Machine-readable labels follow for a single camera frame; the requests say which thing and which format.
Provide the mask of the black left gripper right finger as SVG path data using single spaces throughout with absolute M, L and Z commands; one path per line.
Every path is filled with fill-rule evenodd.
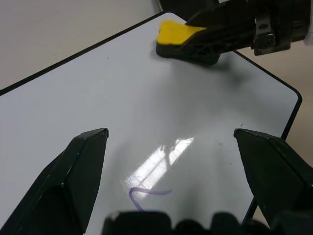
M 236 129 L 246 179 L 267 223 L 282 211 L 313 210 L 313 167 L 282 138 Z

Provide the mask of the smooth finger of the black right gripper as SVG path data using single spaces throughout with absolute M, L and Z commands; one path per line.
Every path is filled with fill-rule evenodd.
M 254 21 L 253 5 L 249 0 L 228 0 L 213 2 L 196 12 L 188 21 L 188 26 L 211 28 L 233 26 Z

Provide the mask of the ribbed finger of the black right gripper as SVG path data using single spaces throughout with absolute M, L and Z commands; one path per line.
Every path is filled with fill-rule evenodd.
M 228 23 L 221 29 L 195 33 L 180 47 L 180 59 L 192 63 L 214 65 L 221 54 L 252 45 L 255 32 L 253 18 Z

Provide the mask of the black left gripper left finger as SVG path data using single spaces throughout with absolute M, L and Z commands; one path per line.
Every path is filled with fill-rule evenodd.
M 83 132 L 48 164 L 0 235 L 84 235 L 99 191 L 107 128 Z

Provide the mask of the yellow eraser with black felt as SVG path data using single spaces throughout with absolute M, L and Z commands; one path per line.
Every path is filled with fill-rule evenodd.
M 207 30 L 206 27 L 190 26 L 165 19 L 160 23 L 156 39 L 156 53 L 164 58 L 186 58 L 183 46 L 198 32 Z

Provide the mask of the white whiteboard with black frame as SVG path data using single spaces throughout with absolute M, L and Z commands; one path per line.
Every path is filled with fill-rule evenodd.
M 86 233 L 113 211 L 168 213 L 208 226 L 243 220 L 252 202 L 233 132 L 285 137 L 299 93 L 235 52 L 205 67 L 156 54 L 148 19 L 0 96 L 0 227 L 32 183 L 80 133 L 107 128 L 101 184 Z

